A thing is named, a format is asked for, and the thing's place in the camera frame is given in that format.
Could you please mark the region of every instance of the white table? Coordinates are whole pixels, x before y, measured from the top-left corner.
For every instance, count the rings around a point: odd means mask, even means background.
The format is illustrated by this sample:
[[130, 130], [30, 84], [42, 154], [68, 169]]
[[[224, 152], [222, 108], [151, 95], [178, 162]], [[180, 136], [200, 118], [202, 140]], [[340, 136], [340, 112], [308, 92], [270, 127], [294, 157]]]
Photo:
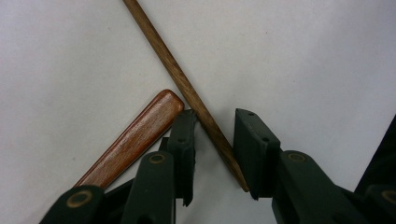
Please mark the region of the white table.
[[[140, 4], [229, 141], [234, 110], [254, 111], [357, 186], [396, 112], [394, 1]], [[121, 0], [0, 2], [0, 222], [41, 220], [163, 89], [181, 96]], [[196, 150], [177, 223], [276, 223], [199, 124]]]

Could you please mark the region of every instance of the wooden stick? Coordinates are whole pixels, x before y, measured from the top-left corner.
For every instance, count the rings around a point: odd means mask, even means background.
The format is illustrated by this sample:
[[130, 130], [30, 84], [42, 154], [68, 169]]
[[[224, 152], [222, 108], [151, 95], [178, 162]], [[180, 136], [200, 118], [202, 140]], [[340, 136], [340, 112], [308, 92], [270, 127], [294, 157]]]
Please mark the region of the wooden stick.
[[233, 156], [233, 149], [230, 143], [228, 143], [218, 124], [210, 115], [209, 111], [202, 102], [201, 98], [198, 96], [194, 87], [190, 84], [186, 75], [184, 75], [168, 47], [166, 47], [166, 45], [163, 43], [163, 40], [149, 21], [149, 18], [143, 11], [142, 7], [139, 6], [135, 0], [123, 1], [134, 16], [134, 19], [140, 26], [140, 29], [143, 31], [143, 34], [146, 36], [148, 42], [154, 48], [161, 62], [163, 62], [163, 65], [176, 83], [178, 89], [181, 91], [191, 108], [197, 114], [197, 117], [201, 121], [204, 129], [209, 135], [209, 138], [212, 140], [213, 144], [218, 150], [218, 153], [227, 164], [233, 176], [236, 178], [242, 189], [244, 191], [248, 191], [248, 185], [242, 175], [241, 169], [239, 168], [236, 159]]
[[183, 108], [172, 91], [158, 93], [74, 187], [96, 185], [105, 189], [171, 127]]

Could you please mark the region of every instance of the wooden dowel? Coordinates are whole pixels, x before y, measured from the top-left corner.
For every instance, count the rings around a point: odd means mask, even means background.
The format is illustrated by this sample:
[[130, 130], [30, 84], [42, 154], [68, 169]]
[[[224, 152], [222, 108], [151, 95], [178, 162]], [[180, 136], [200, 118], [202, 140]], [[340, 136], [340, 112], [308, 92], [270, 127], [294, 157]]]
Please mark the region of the wooden dowel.
[[74, 187], [96, 185], [105, 189], [171, 127], [183, 108], [172, 91], [158, 93]]
[[201, 98], [198, 96], [194, 87], [190, 84], [186, 75], [184, 75], [168, 47], [166, 47], [166, 45], [163, 43], [163, 40], [149, 21], [149, 18], [143, 11], [142, 7], [139, 6], [135, 0], [123, 1], [134, 16], [134, 19], [136, 20], [140, 29], [143, 31], [143, 34], [146, 36], [148, 42], [154, 48], [161, 62], [163, 62], [163, 65], [176, 83], [178, 89], [181, 91], [183, 96], [186, 98], [186, 101], [197, 114], [198, 119], [201, 121], [201, 124], [218, 150], [221, 158], [224, 160], [242, 189], [244, 191], [248, 191], [248, 185], [242, 175], [241, 169], [236, 162], [236, 159], [233, 156], [233, 149], [230, 143], [227, 141], [218, 124], [210, 115], [209, 111], [202, 102]]

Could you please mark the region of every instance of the tool handle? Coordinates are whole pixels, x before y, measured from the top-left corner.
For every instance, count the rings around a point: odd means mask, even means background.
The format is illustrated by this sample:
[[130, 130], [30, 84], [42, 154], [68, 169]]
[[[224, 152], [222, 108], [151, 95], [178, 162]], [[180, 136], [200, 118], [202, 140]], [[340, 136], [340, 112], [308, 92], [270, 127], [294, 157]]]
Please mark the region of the tool handle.
[[186, 75], [184, 75], [168, 47], [166, 47], [166, 45], [163, 43], [163, 40], [155, 30], [154, 26], [151, 24], [146, 13], [143, 11], [142, 7], [139, 6], [137, 1], [123, 1], [133, 15], [143, 34], [146, 36], [148, 42], [154, 48], [161, 62], [163, 62], [163, 65], [176, 83], [178, 89], [197, 114], [198, 119], [201, 121], [202, 126], [218, 150], [221, 158], [224, 160], [242, 189], [244, 191], [248, 191], [248, 185], [242, 175], [241, 169], [236, 159], [233, 156], [233, 149], [230, 143], [221, 132], [219, 125], [215, 122], [212, 115], [207, 110], [206, 106], [198, 96], [194, 87], [190, 84]]
[[74, 187], [96, 185], [105, 189], [171, 127], [183, 108], [172, 91], [158, 93]]

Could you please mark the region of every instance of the wooden handle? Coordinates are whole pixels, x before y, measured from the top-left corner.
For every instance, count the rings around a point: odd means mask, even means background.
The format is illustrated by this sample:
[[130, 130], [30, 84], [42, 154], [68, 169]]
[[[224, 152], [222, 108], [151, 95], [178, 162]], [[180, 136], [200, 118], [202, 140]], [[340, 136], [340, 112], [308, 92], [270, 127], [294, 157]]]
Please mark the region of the wooden handle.
[[230, 143], [228, 143], [218, 124], [210, 115], [209, 111], [202, 102], [201, 98], [198, 96], [194, 87], [190, 84], [186, 75], [184, 75], [168, 47], [166, 47], [166, 45], [163, 43], [163, 40], [149, 21], [149, 18], [146, 16], [142, 7], [139, 6], [135, 0], [123, 1], [134, 16], [134, 19], [136, 20], [140, 29], [143, 31], [143, 34], [148, 39], [148, 42], [154, 48], [161, 62], [163, 62], [163, 65], [176, 83], [178, 89], [181, 91], [183, 96], [186, 98], [186, 101], [197, 114], [198, 119], [201, 121], [205, 131], [218, 150], [221, 158], [227, 164], [228, 168], [242, 189], [244, 191], [248, 191], [248, 185], [242, 175], [241, 169], [236, 159], [233, 156], [233, 149]]
[[158, 93], [74, 187], [96, 185], [105, 189], [171, 127], [183, 108], [172, 91]]

